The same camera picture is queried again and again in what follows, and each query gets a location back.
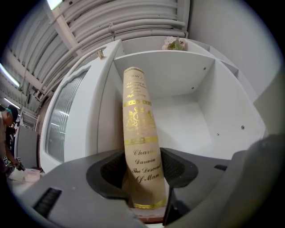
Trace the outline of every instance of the fluorescent light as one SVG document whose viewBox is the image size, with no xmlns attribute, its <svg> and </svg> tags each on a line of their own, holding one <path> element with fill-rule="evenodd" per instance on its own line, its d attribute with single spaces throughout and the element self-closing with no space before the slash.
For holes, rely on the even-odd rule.
<svg viewBox="0 0 285 228">
<path fill-rule="evenodd" d="M 59 126 L 59 125 L 57 125 L 57 124 L 55 124 L 55 123 L 50 123 L 50 124 L 55 125 L 55 126 Z"/>
<path fill-rule="evenodd" d="M 69 116 L 67 113 L 63 112 L 63 111 L 59 111 L 61 114 L 64 114 L 66 116 Z"/>
<path fill-rule="evenodd" d="M 4 74 L 7 78 L 10 79 L 11 82 L 13 82 L 17 87 L 20 86 L 19 82 L 18 82 L 16 79 L 14 79 L 14 78 L 9 74 L 9 72 L 2 66 L 1 63 L 0 63 L 0 69 L 1 69 L 1 71 L 3 72 L 3 74 Z"/>
<path fill-rule="evenodd" d="M 17 109 L 20 109 L 19 106 L 15 105 L 14 103 L 12 103 L 11 101 L 9 101 L 7 98 L 4 98 L 5 101 L 7 101 L 8 103 L 10 103 L 11 105 L 14 105 Z"/>
<path fill-rule="evenodd" d="M 47 0 L 49 7 L 51 10 L 54 10 L 60 3 L 62 3 L 62 0 Z"/>
</svg>

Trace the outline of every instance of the beige book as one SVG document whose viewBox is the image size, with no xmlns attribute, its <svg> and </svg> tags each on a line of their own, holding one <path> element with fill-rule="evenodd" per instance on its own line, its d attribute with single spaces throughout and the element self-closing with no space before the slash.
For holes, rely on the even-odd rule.
<svg viewBox="0 0 285 228">
<path fill-rule="evenodd" d="M 167 199 L 155 120 L 143 71 L 135 67 L 124 72 L 123 125 L 135 208 L 164 206 Z"/>
</svg>

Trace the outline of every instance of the person's arm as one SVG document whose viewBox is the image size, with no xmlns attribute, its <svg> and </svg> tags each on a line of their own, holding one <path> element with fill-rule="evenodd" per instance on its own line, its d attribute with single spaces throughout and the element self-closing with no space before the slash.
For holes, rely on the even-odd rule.
<svg viewBox="0 0 285 228">
<path fill-rule="evenodd" d="M 6 149 L 6 156 L 7 158 L 12 162 L 12 164 L 14 166 L 18 166 L 19 162 L 17 161 L 17 159 L 14 158 L 14 156 L 11 154 L 11 151 L 9 150 L 8 146 L 5 143 L 5 149 Z"/>
</svg>

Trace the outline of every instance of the ceiling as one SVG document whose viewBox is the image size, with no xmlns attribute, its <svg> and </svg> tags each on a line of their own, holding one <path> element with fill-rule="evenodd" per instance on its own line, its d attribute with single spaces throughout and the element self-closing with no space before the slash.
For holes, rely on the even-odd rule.
<svg viewBox="0 0 285 228">
<path fill-rule="evenodd" d="M 84 54 L 117 39 L 186 37 L 189 9 L 190 0 L 65 0 L 51 10 L 43 0 L 6 45 L 1 64 L 20 86 L 0 71 L 0 103 L 37 114 Z"/>
</svg>

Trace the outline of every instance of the white wall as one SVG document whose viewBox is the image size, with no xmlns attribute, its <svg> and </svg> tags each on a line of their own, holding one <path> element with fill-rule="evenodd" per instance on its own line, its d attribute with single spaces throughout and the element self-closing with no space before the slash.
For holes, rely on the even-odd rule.
<svg viewBox="0 0 285 228">
<path fill-rule="evenodd" d="M 273 36 L 247 5 L 229 0 L 191 0 L 189 38 L 213 46 L 247 77 L 259 97 L 282 64 Z"/>
</svg>

